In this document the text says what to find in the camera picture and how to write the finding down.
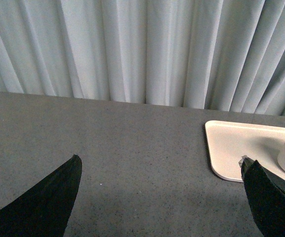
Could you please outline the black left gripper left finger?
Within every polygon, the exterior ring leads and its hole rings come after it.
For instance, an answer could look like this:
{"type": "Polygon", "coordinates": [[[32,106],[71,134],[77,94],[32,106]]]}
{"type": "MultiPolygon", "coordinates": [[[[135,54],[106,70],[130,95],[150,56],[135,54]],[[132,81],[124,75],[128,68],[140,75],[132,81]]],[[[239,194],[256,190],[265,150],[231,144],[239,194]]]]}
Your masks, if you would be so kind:
{"type": "Polygon", "coordinates": [[[16,200],[0,210],[0,237],[62,237],[82,174],[73,155],[16,200]]]}

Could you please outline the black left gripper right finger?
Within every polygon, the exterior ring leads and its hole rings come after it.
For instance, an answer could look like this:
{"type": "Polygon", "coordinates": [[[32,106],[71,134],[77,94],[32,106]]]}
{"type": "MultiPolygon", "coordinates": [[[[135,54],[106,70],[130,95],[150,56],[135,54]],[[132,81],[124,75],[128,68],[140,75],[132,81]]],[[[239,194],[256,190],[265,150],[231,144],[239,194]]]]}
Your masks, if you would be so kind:
{"type": "Polygon", "coordinates": [[[258,229],[265,237],[285,237],[285,180],[248,156],[242,156],[239,166],[258,229]]]}

